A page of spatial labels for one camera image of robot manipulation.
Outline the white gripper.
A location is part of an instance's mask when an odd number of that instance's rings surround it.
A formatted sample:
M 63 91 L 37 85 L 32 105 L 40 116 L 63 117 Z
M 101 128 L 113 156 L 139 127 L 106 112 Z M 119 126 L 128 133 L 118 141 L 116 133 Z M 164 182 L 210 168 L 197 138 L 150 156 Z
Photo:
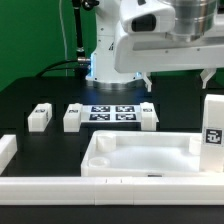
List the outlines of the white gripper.
M 216 68 L 224 67 L 224 14 L 218 12 L 218 0 L 122 0 L 114 67 L 121 73 L 204 69 L 205 89 Z M 142 75 L 148 92 L 150 77 Z

